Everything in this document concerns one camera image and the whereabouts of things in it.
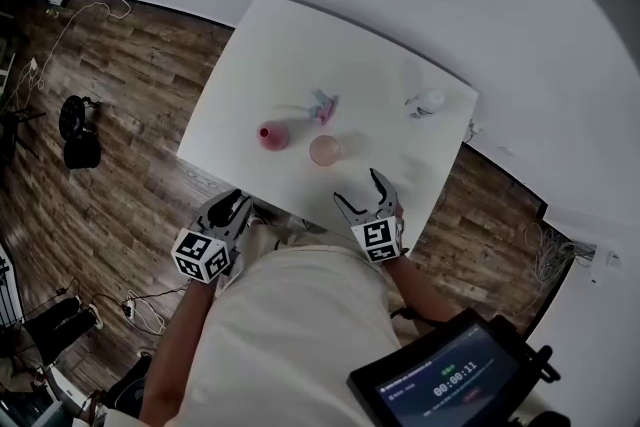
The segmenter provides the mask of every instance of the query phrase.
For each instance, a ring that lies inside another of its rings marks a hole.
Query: wooden floor
[[[45,15],[43,2],[22,9],[18,21],[31,42],[16,60],[10,90],[27,60],[35,56],[42,66],[70,16],[95,1],[123,11],[117,0],[71,0],[57,18]],[[43,90],[31,95],[35,110],[47,116],[22,134],[40,160],[18,149],[3,171],[8,193],[0,192],[0,236],[15,261],[25,310],[74,276],[85,302],[97,293],[119,302],[129,289],[142,295],[181,286],[169,254],[173,240],[197,207],[228,187],[175,153],[232,30],[132,7],[122,20],[109,18],[102,6],[75,19],[49,62]],[[103,102],[94,120],[102,161],[93,170],[69,171],[63,162],[58,114],[72,94]],[[22,106],[24,84],[18,96]],[[533,279],[535,250],[523,237],[538,207],[529,192],[463,147],[414,251],[417,265],[460,307],[473,306],[487,318],[502,313],[523,330],[546,295]],[[390,292],[396,307],[399,298]],[[178,300],[170,294],[151,302],[170,317]],[[135,362],[138,348],[157,342],[129,325],[115,301],[95,301],[104,329],[79,340],[58,364],[83,391],[108,389]],[[407,321],[394,323],[403,341],[415,336]]]

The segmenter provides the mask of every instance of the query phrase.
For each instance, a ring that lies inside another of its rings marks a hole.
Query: pink bottle
[[[258,141],[265,150],[283,150],[289,144],[287,125],[281,121],[265,121],[258,127]]]

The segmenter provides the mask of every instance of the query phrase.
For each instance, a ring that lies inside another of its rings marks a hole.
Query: white wall
[[[622,260],[597,284],[590,269],[574,264],[529,343],[554,349],[552,365],[562,379],[536,391],[578,427],[631,427],[640,419],[640,251],[601,239]]]

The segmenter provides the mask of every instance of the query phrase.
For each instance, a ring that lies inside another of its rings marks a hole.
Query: white table
[[[423,119],[404,102],[422,88],[445,92],[442,110]],[[291,106],[311,91],[339,95],[321,127]],[[216,64],[184,134],[178,157],[279,208],[352,237],[333,202],[356,208],[380,200],[369,167],[398,190],[403,245],[413,248],[460,148],[477,93],[421,57],[348,22],[289,0],[255,0]],[[256,129],[286,119],[292,142],[262,149]],[[322,168],[309,144],[334,136],[346,156]]]

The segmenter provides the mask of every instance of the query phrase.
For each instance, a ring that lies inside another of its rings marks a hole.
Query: timer display
[[[460,372],[456,372],[451,377],[449,377],[449,380],[446,383],[442,383],[440,386],[434,388],[433,394],[436,397],[442,397],[442,395],[444,393],[447,393],[447,391],[449,391],[453,386],[462,383],[465,378],[467,376],[470,376],[476,368],[478,368],[476,364],[473,361],[469,361],[469,363],[464,366],[463,370],[461,370]]]
[[[519,369],[480,326],[376,388],[403,427],[464,425]]]

